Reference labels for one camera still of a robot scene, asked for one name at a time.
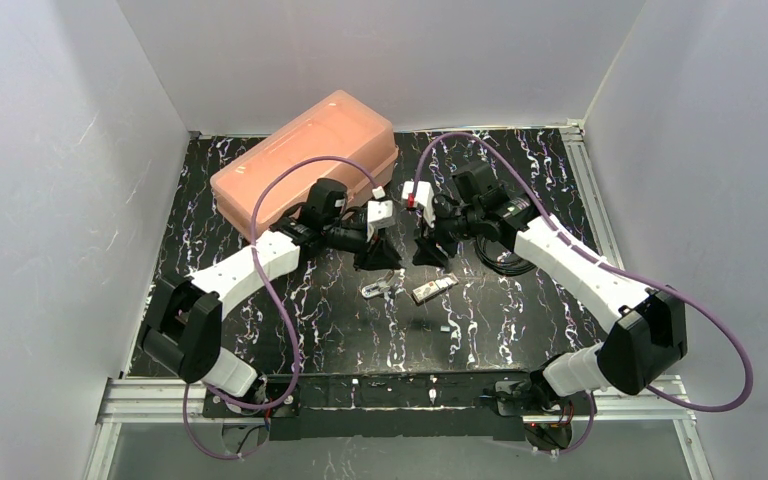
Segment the small white stapler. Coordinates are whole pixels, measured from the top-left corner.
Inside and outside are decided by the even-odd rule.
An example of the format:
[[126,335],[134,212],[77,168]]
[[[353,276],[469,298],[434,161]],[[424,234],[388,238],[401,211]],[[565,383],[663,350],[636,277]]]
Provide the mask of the small white stapler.
[[401,281],[403,269],[390,270],[374,282],[360,288],[361,296],[366,299],[373,299],[384,296],[395,291]]

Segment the staple tray with staples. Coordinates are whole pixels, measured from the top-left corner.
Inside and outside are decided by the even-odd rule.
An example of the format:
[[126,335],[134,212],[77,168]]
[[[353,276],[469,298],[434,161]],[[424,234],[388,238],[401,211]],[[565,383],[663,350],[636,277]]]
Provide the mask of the staple tray with staples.
[[414,288],[411,291],[411,298],[417,305],[422,305],[456,286],[458,283],[459,281],[456,277],[446,275]]

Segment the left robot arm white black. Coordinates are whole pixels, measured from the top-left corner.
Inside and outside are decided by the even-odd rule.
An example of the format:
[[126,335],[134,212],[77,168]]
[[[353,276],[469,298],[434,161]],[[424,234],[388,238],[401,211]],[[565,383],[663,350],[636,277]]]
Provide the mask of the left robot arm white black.
[[350,207],[347,201],[345,185],[319,179],[306,200],[285,210],[255,244],[188,276],[163,274],[137,347],[186,383],[201,382],[243,399],[260,374],[221,345],[222,323],[238,305],[323,248],[353,254],[359,270],[400,268],[401,257],[385,236],[395,222],[393,201],[380,187],[362,206]]

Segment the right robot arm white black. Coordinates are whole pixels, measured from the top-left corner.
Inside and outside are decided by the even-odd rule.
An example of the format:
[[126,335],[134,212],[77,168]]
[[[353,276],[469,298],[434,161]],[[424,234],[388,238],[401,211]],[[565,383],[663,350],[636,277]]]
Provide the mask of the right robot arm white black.
[[436,194],[425,181],[407,181],[403,205],[417,210],[416,265],[445,268],[461,240],[490,240],[547,273],[598,321],[606,339],[547,360],[517,383],[496,386],[501,406],[547,410],[574,394],[614,388],[637,395],[687,353],[683,303],[662,289],[612,272],[544,215],[530,194],[513,196],[486,163],[476,161],[453,180],[459,197]]

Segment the pink translucent plastic box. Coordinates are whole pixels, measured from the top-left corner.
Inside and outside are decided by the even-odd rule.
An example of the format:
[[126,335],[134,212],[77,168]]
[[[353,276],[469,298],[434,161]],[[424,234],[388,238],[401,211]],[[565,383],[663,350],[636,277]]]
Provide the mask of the pink translucent plastic box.
[[211,177],[218,212],[252,240],[284,211],[304,201],[320,178],[345,185],[349,206],[372,198],[373,186],[362,171],[329,160],[304,166],[281,180],[254,212],[256,201],[275,178],[304,160],[324,156],[351,159],[385,186],[399,156],[392,123],[349,93],[335,91]]

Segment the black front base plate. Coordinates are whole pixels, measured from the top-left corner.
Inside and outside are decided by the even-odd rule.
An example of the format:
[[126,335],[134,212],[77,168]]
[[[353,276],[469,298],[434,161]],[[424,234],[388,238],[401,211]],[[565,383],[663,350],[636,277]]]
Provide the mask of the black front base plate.
[[207,419],[268,429],[272,441],[337,437],[548,438],[567,446],[575,420],[596,412],[586,393],[543,393],[524,370],[303,374],[283,403],[242,409],[212,392]]

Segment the aluminium front rail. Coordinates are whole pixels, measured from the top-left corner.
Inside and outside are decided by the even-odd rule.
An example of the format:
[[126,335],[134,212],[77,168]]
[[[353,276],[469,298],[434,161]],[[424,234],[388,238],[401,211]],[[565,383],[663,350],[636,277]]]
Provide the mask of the aluminium front rail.
[[377,374],[305,374],[281,405],[265,411],[228,404],[201,384],[171,378],[109,381],[97,416],[100,423],[251,423],[257,419],[312,417],[317,413],[367,412],[512,413],[525,421],[552,421],[560,410],[527,410],[495,403],[491,391],[521,382],[516,370]]

